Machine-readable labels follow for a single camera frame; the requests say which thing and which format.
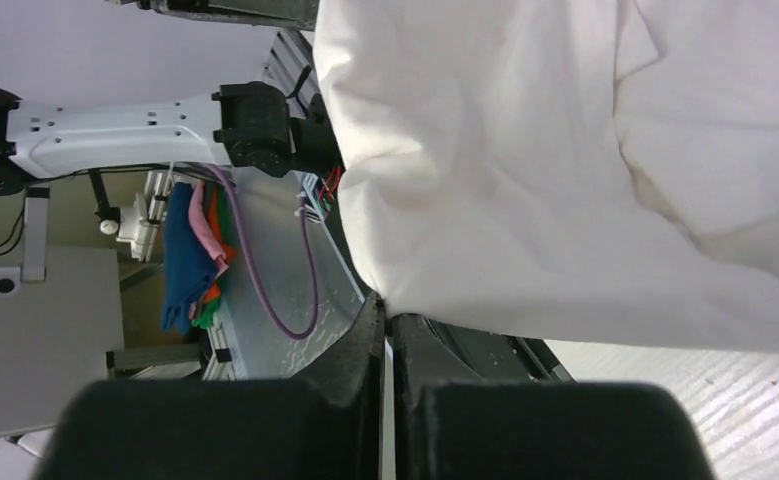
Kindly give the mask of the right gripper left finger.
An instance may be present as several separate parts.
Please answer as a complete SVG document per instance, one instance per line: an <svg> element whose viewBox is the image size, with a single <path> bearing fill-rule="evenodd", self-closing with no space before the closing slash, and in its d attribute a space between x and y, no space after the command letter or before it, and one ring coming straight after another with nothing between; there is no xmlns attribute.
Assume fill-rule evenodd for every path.
<svg viewBox="0 0 779 480"><path fill-rule="evenodd" d="M62 413L39 479L377 479L385 308L282 379L114 380Z"/></svg>

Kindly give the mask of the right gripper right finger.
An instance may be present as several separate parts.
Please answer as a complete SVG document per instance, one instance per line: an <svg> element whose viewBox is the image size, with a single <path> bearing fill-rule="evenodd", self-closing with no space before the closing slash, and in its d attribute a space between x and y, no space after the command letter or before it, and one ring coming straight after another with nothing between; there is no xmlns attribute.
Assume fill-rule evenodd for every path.
<svg viewBox="0 0 779 480"><path fill-rule="evenodd" d="M390 324L401 479L710 479L692 422L643 383L478 375L418 315Z"/></svg>

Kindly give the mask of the white t shirt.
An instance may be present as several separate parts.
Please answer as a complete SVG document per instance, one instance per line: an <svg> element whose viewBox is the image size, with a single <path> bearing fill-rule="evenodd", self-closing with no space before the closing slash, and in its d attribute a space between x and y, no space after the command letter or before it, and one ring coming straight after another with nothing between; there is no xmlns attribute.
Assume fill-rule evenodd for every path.
<svg viewBox="0 0 779 480"><path fill-rule="evenodd" d="M390 315L779 351L779 1L324 1L313 53Z"/></svg>

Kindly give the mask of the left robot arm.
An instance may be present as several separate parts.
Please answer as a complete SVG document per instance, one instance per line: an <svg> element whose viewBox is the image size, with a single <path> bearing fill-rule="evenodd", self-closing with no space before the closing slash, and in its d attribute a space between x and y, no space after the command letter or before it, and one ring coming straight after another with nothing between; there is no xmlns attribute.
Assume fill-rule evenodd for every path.
<svg viewBox="0 0 779 480"><path fill-rule="evenodd" d="M253 81L165 103L82 108L0 89L0 196L90 170L171 163L326 176L342 158L322 98L305 118Z"/></svg>

